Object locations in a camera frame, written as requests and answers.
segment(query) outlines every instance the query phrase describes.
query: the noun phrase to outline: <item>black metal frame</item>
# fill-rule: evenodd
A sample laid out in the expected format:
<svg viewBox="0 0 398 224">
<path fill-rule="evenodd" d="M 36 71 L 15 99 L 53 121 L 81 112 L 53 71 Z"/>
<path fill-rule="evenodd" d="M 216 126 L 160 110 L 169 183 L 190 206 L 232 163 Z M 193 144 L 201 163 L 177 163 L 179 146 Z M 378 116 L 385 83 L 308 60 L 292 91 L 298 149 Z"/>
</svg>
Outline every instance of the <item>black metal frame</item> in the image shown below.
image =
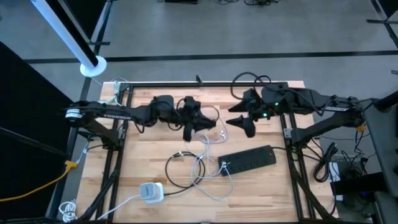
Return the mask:
<svg viewBox="0 0 398 224">
<path fill-rule="evenodd" d="M 127 106 L 131 106 L 132 103 L 132 93 L 134 91 L 135 88 L 189 88 L 189 87 L 230 87 L 231 83 L 230 82 L 202 82 L 200 80 L 199 77 L 197 77 L 197 81 L 196 82 L 191 82 L 191 83 L 187 83 L 187 82 L 172 82 L 172 83 L 146 83 L 146 82 L 142 82 L 142 83 L 125 83 L 124 85 L 121 85 L 121 92 L 125 91 L 126 89 L 129 91 L 129 98 L 127 99 Z M 252 87 L 253 86 L 253 82 L 237 82 L 234 84 L 234 86 L 236 87 Z M 256 83 L 256 86 L 262 86 L 262 83 Z M 289 114 L 289 119 L 290 119 L 290 125 L 291 128 L 296 128 L 297 124 L 296 124 L 296 120 L 295 120 L 295 116 L 293 113 Z M 117 123 L 118 121 L 114 121 L 113 124 L 113 128 L 117 128 Z M 282 129 L 284 128 L 288 128 L 287 127 L 287 123 L 286 123 L 286 119 L 285 116 L 282 115 L 280 116 L 280 123 L 281 123 L 281 127 Z M 123 129 L 127 129 L 128 128 L 128 122 L 124 121 L 123 123 Z M 296 206 L 296 211 L 297 211 L 297 218 L 298 218 L 298 222 L 296 223 L 308 223 L 308 224 L 313 224 L 313 223 L 340 223 L 340 224 L 359 224 L 359 222 L 344 222 L 344 221 L 328 221 L 328 220 L 320 220 L 320 219 L 316 219 L 316 215 L 315 215 L 315 209 L 312 205 L 312 203 L 309 201 L 308 198 L 307 199 L 307 206 L 308 206 L 308 216 L 309 218 L 305 218 L 304 214 L 303 214 L 303 208 L 302 208 L 302 202 L 300 199 L 300 192 L 299 192 L 299 185 L 297 183 L 297 181 L 295 180 L 295 178 L 292 175 L 292 168 L 293 166 L 295 166 L 294 164 L 294 160 L 293 160 L 293 155 L 292 155 L 292 149 L 291 149 L 291 144 L 289 144 L 290 139 L 286 139 L 285 138 L 285 147 L 286 147 L 286 153 L 287 153 L 287 160 L 288 160 L 288 165 L 289 165 L 289 171 L 290 171 L 290 177 L 291 177 L 291 181 L 292 181 L 292 190 L 294 193 L 294 202 L 295 202 L 295 206 Z M 103 177 L 103 182 L 101 184 L 101 186 L 106 182 L 107 180 L 107 175 L 109 175 L 110 172 L 110 163 L 111 163 L 111 159 L 112 159 L 112 152 L 108 151 L 107 157 L 106 157 L 106 164 L 104 167 L 104 177 Z M 116 161 L 116 166 L 115 169 L 120 169 L 121 164 L 123 161 L 123 150 L 118 154 L 118 159 Z M 302 179 L 305 183 L 305 185 L 308 186 L 308 177 L 307 177 L 307 171 L 306 171 L 306 167 L 305 167 L 305 161 L 302 155 L 299 154 L 298 156 L 298 165 L 299 165 L 299 169 L 300 172 L 302 174 Z M 119 177 L 114 181 L 114 185 L 113 185 L 113 189 L 111 192 L 111 200 L 109 203 L 109 209 L 114 208 L 115 206 L 115 201 L 116 201 L 116 197 L 117 197 L 117 192 L 118 192 L 118 182 L 119 182 Z M 101 206 L 98 207 L 97 209 L 97 214 L 96 214 L 96 218 L 98 218 L 100 215 L 102 215 L 103 212 L 103 201 L 101 202 Z M 88 221 L 90 223 L 92 222 L 101 222 L 101 223 L 112 223 L 113 220 L 113 216 L 114 214 L 111 213 L 108 217 L 107 220 L 98 220 L 98 221 Z"/>
<path fill-rule="evenodd" d="M 81 93 L 81 98 L 80 98 L 81 100 L 85 99 L 87 96 L 88 89 L 90 87 L 90 81 L 91 81 L 91 79 L 89 79 L 89 78 L 87 78 L 85 80 L 85 84 L 83 85 L 83 89 L 82 89 L 82 93 Z M 252 87 L 253 82 L 237 82 L 234 85 L 236 87 L 238 87 L 238 86 Z M 262 83 L 256 83 L 255 85 L 262 86 Z M 187 88 L 187 87 L 194 88 L 194 87 L 230 87 L 230 86 L 231 86 L 231 82 L 202 82 L 199 77 L 197 77 L 196 82 L 191 82 L 191 83 L 187 83 L 187 82 L 181 82 L 181 83 L 179 83 L 179 82 L 172 82 L 172 83 L 166 83 L 166 82 L 165 83 L 161 83 L 161 82 L 159 82 L 159 83 L 145 83 L 145 82 L 123 83 L 120 86 L 120 94 L 118 96 L 118 101 L 121 102 L 123 99 L 123 96 L 127 92 L 126 106 L 130 107 L 132 105 L 132 96 L 133 96 L 133 91 L 135 88 L 153 88 L 153 87 L 156 87 L 156 88 Z M 294 114 L 292 114 L 292 113 L 289 114 L 289 119 L 290 119 L 291 128 L 296 128 L 297 124 L 296 124 Z M 119 120 L 115 119 L 113 121 L 112 129 L 117 129 L 118 123 L 119 123 Z M 280 123 L 281 123 L 282 130 L 285 128 L 288 128 L 286 118 L 284 115 L 280 116 Z M 127 131 L 128 126 L 129 126 L 128 121 L 123 121 L 123 130 Z M 77 134 L 78 134 L 78 129 L 72 128 L 71 135 L 68 140 L 68 149 L 67 149 L 68 156 L 72 155 Z M 292 190 L 294 193 L 294 202 L 295 202 L 295 207 L 296 207 L 296 211 L 297 211 L 298 222 L 296 222 L 296 223 L 308 223 L 308 224 L 314 224 L 314 223 L 356 224 L 357 223 L 357 224 L 359 224 L 358 222 L 344 222 L 344 221 L 340 221 L 340 220 L 329 221 L 329 220 L 316 219 L 314 206 L 312 205 L 312 203 L 309 201 L 308 198 L 306 198 L 306 199 L 307 199 L 309 218 L 305 218 L 305 215 L 303 214 L 302 202 L 300 199 L 299 185 L 292 174 L 292 169 L 295 166 L 295 163 L 293 160 L 291 144 L 289 144 L 289 141 L 291 141 L 291 139 L 285 138 L 284 140 L 285 140 L 285 148 L 286 148 L 287 160 L 288 160 L 288 165 L 289 165 L 289 172 L 290 172 L 290 177 L 291 177 L 291 181 L 292 181 Z M 116 170 L 117 172 L 113 172 L 112 177 L 109 176 L 109 173 L 111 172 L 111 161 L 112 161 L 112 157 L 113 157 L 113 150 L 108 149 L 108 153 L 106 156 L 106 163 L 104 166 L 104 176 L 103 176 L 103 180 L 101 183 L 101 188 L 104 187 L 105 185 L 107 185 L 108 189 L 110 189 L 110 186 L 113 185 L 113 188 L 111 191 L 111 198 L 110 198 L 110 202 L 109 202 L 109 209 L 114 208 L 116 205 L 116 197 L 118 194 L 119 175 L 120 175 L 121 165 L 123 163 L 123 152 L 124 152 L 125 141 L 126 141 L 126 138 L 121 139 L 121 148 L 118 151 L 118 157 L 116 159 L 116 165 L 114 167 L 114 171 Z M 298 166 L 299 166 L 300 172 L 302 174 L 302 179 L 303 179 L 305 185 L 308 186 L 308 177 L 307 177 L 307 172 L 306 172 L 306 167 L 305 167 L 305 161 L 304 161 L 303 156 L 302 155 L 300 156 L 300 154 L 298 156 Z M 107 181 L 110 178 L 112 178 L 112 182 L 109 183 Z M 57 194 L 60 193 L 59 199 L 61 199 L 64 185 L 59 184 L 59 186 L 60 187 L 58 187 L 58 185 L 57 185 L 54 195 L 56 196 Z M 102 199 L 99 201 L 99 204 L 96 208 L 95 218 L 98 218 L 99 216 L 101 216 L 103 214 L 103 205 L 104 205 L 104 200 Z M 10 220 L 10 221 L 16 222 L 16 223 L 57 223 L 57 222 L 60 223 L 60 220 L 56 220 L 58 206 L 59 206 L 59 203 L 53 203 L 51 205 L 50 217 L 41 218 L 39 220 L 37 218 L 31 218 L 31 219 L 25 219 L 25 220 Z M 81 222 L 77 222 L 77 223 L 81 223 L 81 224 L 83 224 L 83 223 L 107 223 L 108 224 L 108 223 L 112 223 L 113 217 L 114 217 L 114 213 L 110 213 L 108 216 L 108 219 L 106 219 L 106 220 L 81 221 Z"/>
</svg>

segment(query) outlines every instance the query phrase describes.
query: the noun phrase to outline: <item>black cable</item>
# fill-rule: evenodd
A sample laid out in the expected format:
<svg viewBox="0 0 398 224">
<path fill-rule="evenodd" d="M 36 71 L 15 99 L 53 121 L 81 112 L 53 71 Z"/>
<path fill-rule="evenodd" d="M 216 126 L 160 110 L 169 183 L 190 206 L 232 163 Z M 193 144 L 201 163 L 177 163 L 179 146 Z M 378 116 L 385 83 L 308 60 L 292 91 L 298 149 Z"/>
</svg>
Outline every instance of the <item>black cable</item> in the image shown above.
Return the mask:
<svg viewBox="0 0 398 224">
<path fill-rule="evenodd" d="M 164 101 L 154 101 L 154 102 L 149 103 L 149 104 L 147 105 L 147 108 L 146 108 L 146 110 L 145 110 L 145 115 L 144 115 L 144 122 L 143 122 L 143 124 L 142 124 L 142 129 L 139 129 L 138 124 L 137 124 L 135 121 L 133 121 L 133 122 L 134 122 L 134 125 L 136 126 L 136 128 L 137 128 L 137 130 L 138 130 L 139 133 L 142 134 L 142 133 L 144 133 L 144 131 L 145 131 L 145 125 L 146 125 L 145 119 L 147 118 L 149 109 L 150 109 L 152 106 L 154 106 L 154 105 L 156 105 L 156 104 L 158 104 L 158 103 L 164 103 L 164 104 L 166 104 L 167 106 L 169 106 L 169 107 L 172 109 L 172 112 L 171 112 L 171 113 L 176 113 L 176 114 L 178 115 L 178 120 L 180 120 L 180 114 L 178 113 L 178 111 L 177 111 L 172 105 L 170 105 L 170 104 L 168 104 L 167 102 L 164 102 Z M 180 130 L 180 129 L 182 128 L 183 125 L 181 124 L 180 127 L 178 127 L 177 129 L 174 129 L 174 128 L 172 128 L 172 127 L 170 126 L 170 122 L 167 121 L 167 126 L 168 126 L 171 130 L 173 130 L 173 131 L 178 131 L 178 130 Z"/>
<path fill-rule="evenodd" d="M 281 149 L 281 150 L 286 150 L 285 148 L 283 148 L 283 147 L 272 147 L 273 149 Z M 309 156 L 309 155 L 306 155 L 306 154 L 302 154 L 304 157 L 307 157 L 307 158 L 310 158 L 310 159 L 313 159 L 313 160 L 315 160 L 315 161 L 318 161 L 318 162 L 320 162 L 320 159 L 317 159 L 317 158 L 315 158 L 315 157 L 312 157 L 312 156 Z"/>
<path fill-rule="evenodd" d="M 175 107 L 176 110 L 178 110 L 178 107 L 180 106 L 180 103 L 184 100 L 184 98 L 180 99 Z"/>
<path fill-rule="evenodd" d="M 343 158 L 344 158 L 345 162 L 349 163 L 350 169 L 355 167 L 354 166 L 354 162 L 355 162 L 356 159 L 362 158 L 362 157 L 365 156 L 365 154 L 362 152 L 362 150 L 360 150 L 360 148 L 358 147 L 359 144 L 361 143 L 363 137 L 364 137 L 364 133 L 361 133 L 361 136 L 358 139 L 358 131 L 355 132 L 355 139 L 354 139 L 355 148 L 354 148 L 354 152 L 356 153 L 356 155 L 352 159 L 349 158 L 349 155 L 347 154 L 347 152 L 345 152 L 344 150 L 341 150 L 341 153 L 344 156 Z"/>
<path fill-rule="evenodd" d="M 268 75 L 260 75 L 259 77 L 257 77 L 257 78 L 254 80 L 253 88 L 254 88 L 255 91 L 257 91 L 257 90 L 256 90 L 256 83 L 257 83 L 258 80 L 261 80 L 261 78 L 267 78 L 269 83 L 272 82 L 272 81 L 271 81 L 271 78 L 269 78 Z"/>
<path fill-rule="evenodd" d="M 365 109 L 362 110 L 362 113 L 365 112 L 367 109 L 369 109 L 372 105 L 373 105 L 373 102 L 370 103 L 367 107 L 365 107 Z"/>
<path fill-rule="evenodd" d="M 89 147 L 88 149 L 87 149 L 87 152 L 90 150 L 90 149 L 94 149 L 94 148 L 96 148 L 96 147 L 101 147 L 101 146 L 104 146 L 103 144 L 100 144 L 100 145 L 97 145 L 97 146 L 91 146 L 91 147 Z"/>
<path fill-rule="evenodd" d="M 365 138 L 366 136 L 369 136 L 370 133 L 365 134 L 362 138 Z M 335 140 L 335 141 L 354 141 L 355 139 L 338 139 L 338 138 L 331 138 L 331 137 L 327 137 L 327 136 L 320 136 L 321 138 L 325 138 L 325 139 L 330 139 L 330 140 Z"/>
<path fill-rule="evenodd" d="M 238 80 L 238 79 L 239 79 L 241 76 L 243 76 L 243 75 L 252 75 L 252 76 L 254 76 L 254 77 L 256 78 L 255 82 L 257 82 L 257 80 L 259 80 L 261 83 L 264 83 L 264 82 L 262 81 L 262 79 L 259 78 L 259 76 L 257 76 L 256 74 L 254 74 L 254 73 L 252 73 L 252 72 L 243 72 L 243 73 L 240 73 L 239 75 L 237 75 L 237 76 L 232 80 L 232 84 L 231 84 L 231 95 L 232 95 L 235 99 L 238 99 L 238 100 L 243 100 L 243 98 L 236 96 L 236 95 L 234 94 L 233 88 L 234 88 L 234 84 L 235 84 L 236 80 Z"/>
<path fill-rule="evenodd" d="M 313 139 L 311 139 L 311 141 L 316 145 L 316 146 L 318 146 L 318 148 L 322 151 L 322 155 L 325 153 L 324 151 L 323 151 L 323 149 L 322 149 L 322 147 L 316 142 L 316 141 L 314 141 Z"/>
<path fill-rule="evenodd" d="M 362 177 L 363 175 L 364 175 L 363 171 L 360 168 L 354 166 L 354 169 L 350 168 L 350 169 L 345 170 L 345 173 L 343 174 L 343 178 L 344 179 L 354 179 L 354 178 Z M 359 194 L 354 194 L 356 201 L 362 205 L 362 207 L 360 209 L 355 210 L 352 207 L 345 204 L 345 201 L 343 201 L 344 207 L 346 207 L 348 210 L 350 210 L 352 212 L 362 212 L 363 210 L 365 210 L 365 208 L 368 207 L 369 202 L 366 201 L 365 203 L 362 203 L 362 199 L 358 195 Z"/>
<path fill-rule="evenodd" d="M 323 183 L 329 179 L 330 175 L 330 166 L 329 163 L 331 162 L 331 158 L 338 152 L 338 148 L 336 143 L 331 143 L 326 150 L 326 152 L 322 155 L 322 158 L 320 159 L 320 162 L 315 166 L 314 171 L 313 171 L 313 178 L 319 182 Z M 322 177 L 318 177 L 319 173 L 321 170 L 324 169 L 324 173 Z"/>
<path fill-rule="evenodd" d="M 203 177 L 205 177 L 205 171 L 206 171 L 205 163 L 204 163 L 201 159 L 199 159 L 199 176 L 200 176 L 200 177 L 197 177 L 197 178 L 193 181 L 195 184 L 192 183 L 192 184 L 189 185 L 189 186 L 182 186 L 182 185 L 176 184 L 174 181 L 172 181 L 172 179 L 169 177 L 169 173 L 167 172 L 167 167 L 168 167 L 168 165 L 169 165 L 169 162 L 170 162 L 173 158 L 182 157 L 181 154 L 183 154 L 184 156 L 193 156 L 194 158 L 197 157 L 197 155 L 195 155 L 195 154 L 193 154 L 193 153 L 191 153 L 191 152 L 184 151 L 184 152 L 178 152 L 178 153 L 172 155 L 172 156 L 167 160 L 166 165 L 165 165 L 165 168 L 164 168 L 164 171 L 165 171 L 165 173 L 166 173 L 166 177 L 167 177 L 167 179 L 170 181 L 170 183 L 172 183 L 172 185 L 174 185 L 174 186 L 176 186 L 176 187 L 180 187 L 180 188 L 182 188 L 182 190 L 179 190 L 179 191 L 176 191 L 176 192 L 172 192 L 172 193 L 166 193 L 166 194 L 164 194 L 164 196 L 174 195 L 174 194 L 178 194 L 178 193 L 181 193 L 181 192 L 183 192 L 183 191 L 186 191 L 186 190 L 190 189 L 191 187 L 195 186 L 195 184 L 198 185 L 198 184 L 201 182 L 201 180 L 203 180 Z"/>
<path fill-rule="evenodd" d="M 315 105 L 314 105 L 312 102 L 310 102 L 305 96 L 303 96 L 301 93 L 299 93 L 299 92 L 297 92 L 297 91 L 295 91 L 295 90 L 293 90 L 293 89 L 288 89 L 288 91 L 290 91 L 290 92 L 296 94 L 296 95 L 299 96 L 301 99 L 303 99 L 304 101 L 306 101 L 306 102 L 311 106 L 311 108 L 312 108 L 319 116 L 323 116 L 323 114 L 325 113 L 326 107 L 328 107 L 328 105 L 329 105 L 331 102 L 333 102 L 333 100 L 328 101 L 328 102 L 323 106 L 323 108 L 319 111 L 319 110 L 315 107 Z"/>
<path fill-rule="evenodd" d="M 373 157 L 375 155 L 376 155 L 376 152 L 374 152 L 374 154 L 371 154 L 370 156 L 368 156 L 367 159 L 369 160 L 370 157 Z"/>
</svg>

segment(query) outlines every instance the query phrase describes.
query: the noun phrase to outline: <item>black curtain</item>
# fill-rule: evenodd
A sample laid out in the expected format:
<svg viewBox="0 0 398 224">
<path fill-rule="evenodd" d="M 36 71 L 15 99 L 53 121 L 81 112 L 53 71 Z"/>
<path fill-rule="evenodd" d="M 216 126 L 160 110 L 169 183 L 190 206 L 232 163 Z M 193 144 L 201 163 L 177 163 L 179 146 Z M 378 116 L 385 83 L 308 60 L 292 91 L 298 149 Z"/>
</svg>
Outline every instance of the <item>black curtain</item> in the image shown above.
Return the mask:
<svg viewBox="0 0 398 224">
<path fill-rule="evenodd" d="M 90 39 L 101 16 L 106 0 L 65 0 L 75 19 Z"/>
<path fill-rule="evenodd" d="M 72 102 L 0 42 L 0 127 L 66 151 L 70 127 L 62 109 Z M 0 198 L 18 196 L 56 179 L 65 158 L 0 133 Z M 44 217 L 55 184 L 28 197 L 0 202 L 0 221 Z"/>
<path fill-rule="evenodd" d="M 392 16 L 398 9 L 397 0 L 379 0 L 379 2 L 381 7 L 383 8 L 384 13 L 386 13 L 387 17 Z"/>
</svg>

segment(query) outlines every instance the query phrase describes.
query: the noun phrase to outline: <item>white power adapter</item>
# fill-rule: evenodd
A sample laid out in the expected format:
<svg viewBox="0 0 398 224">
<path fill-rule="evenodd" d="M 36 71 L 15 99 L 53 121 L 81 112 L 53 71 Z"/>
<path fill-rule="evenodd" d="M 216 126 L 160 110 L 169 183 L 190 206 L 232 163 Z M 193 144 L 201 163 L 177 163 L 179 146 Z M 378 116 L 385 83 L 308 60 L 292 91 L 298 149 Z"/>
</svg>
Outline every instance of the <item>white power adapter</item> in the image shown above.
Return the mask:
<svg viewBox="0 0 398 224">
<path fill-rule="evenodd" d="M 139 186 L 139 196 L 145 203 L 158 203 L 164 199 L 162 183 L 144 183 Z"/>
</svg>

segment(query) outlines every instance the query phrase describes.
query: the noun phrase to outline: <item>black floor stripe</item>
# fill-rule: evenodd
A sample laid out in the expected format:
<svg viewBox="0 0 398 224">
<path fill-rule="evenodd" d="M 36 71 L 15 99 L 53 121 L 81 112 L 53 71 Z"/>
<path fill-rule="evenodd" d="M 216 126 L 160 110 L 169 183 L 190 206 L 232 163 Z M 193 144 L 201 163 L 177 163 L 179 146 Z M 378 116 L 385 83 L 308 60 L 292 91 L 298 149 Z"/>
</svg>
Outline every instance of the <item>black floor stripe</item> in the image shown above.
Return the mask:
<svg viewBox="0 0 398 224">
<path fill-rule="evenodd" d="M 306 52 L 269 54 L 213 54 L 213 55 L 169 55 L 107 57 L 107 62 L 155 62 L 174 60 L 214 60 L 214 59 L 257 59 L 257 58 L 307 58 L 307 57 L 363 57 L 398 55 L 398 50 L 360 51 L 360 52 Z M 29 64 L 79 63 L 76 58 L 26 59 Z"/>
</svg>

